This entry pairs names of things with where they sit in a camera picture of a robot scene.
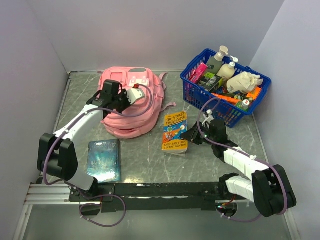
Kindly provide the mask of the teal hardcover book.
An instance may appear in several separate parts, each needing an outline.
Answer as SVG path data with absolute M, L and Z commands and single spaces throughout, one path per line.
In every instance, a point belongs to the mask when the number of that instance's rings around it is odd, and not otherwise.
M 99 184 L 117 183 L 122 180 L 118 139 L 89 142 L 87 174 L 96 178 Z

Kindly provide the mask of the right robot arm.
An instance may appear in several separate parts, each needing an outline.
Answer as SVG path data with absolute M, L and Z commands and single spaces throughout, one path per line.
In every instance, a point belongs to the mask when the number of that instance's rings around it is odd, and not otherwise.
M 219 179 L 218 193 L 223 199 L 233 195 L 253 202 L 263 217 L 284 214 L 297 205 L 297 198 L 285 169 L 258 160 L 232 142 L 222 120 L 197 122 L 190 129 L 181 127 L 180 138 L 190 143 L 211 145 L 213 154 L 222 162 L 234 167 L 237 173 L 225 174 Z

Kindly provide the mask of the pink school backpack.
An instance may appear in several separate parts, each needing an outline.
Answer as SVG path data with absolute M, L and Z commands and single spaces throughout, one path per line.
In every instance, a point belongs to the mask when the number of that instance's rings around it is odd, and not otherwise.
M 106 130 L 118 139 L 133 139 L 150 132 L 156 125 L 159 115 L 168 107 L 175 107 L 170 102 L 163 106 L 166 85 L 165 74 L 157 76 L 149 68 L 115 66 L 106 69 L 99 80 L 98 89 L 102 90 L 104 82 L 113 80 L 120 82 L 125 90 L 139 84 L 145 97 L 124 110 L 124 116 L 110 113 L 101 123 Z

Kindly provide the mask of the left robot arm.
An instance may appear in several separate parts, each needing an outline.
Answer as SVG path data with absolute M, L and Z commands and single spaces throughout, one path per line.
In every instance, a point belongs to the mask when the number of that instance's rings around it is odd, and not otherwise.
M 113 80 L 107 80 L 101 90 L 90 98 L 81 112 L 65 127 L 55 133 L 45 133 L 39 140 L 37 169 L 43 172 L 43 181 L 50 186 L 47 175 L 76 188 L 87 201 L 99 195 L 98 180 L 80 169 L 76 144 L 108 114 L 121 114 L 143 97 L 139 89 L 124 89 Z

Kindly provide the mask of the yellow children's book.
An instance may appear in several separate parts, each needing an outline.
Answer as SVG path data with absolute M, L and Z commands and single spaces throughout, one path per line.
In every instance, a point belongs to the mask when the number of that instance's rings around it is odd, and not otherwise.
M 181 134 L 188 131 L 187 113 L 185 111 L 167 114 L 164 117 L 161 150 L 168 154 L 184 154 L 188 149 L 188 141 Z

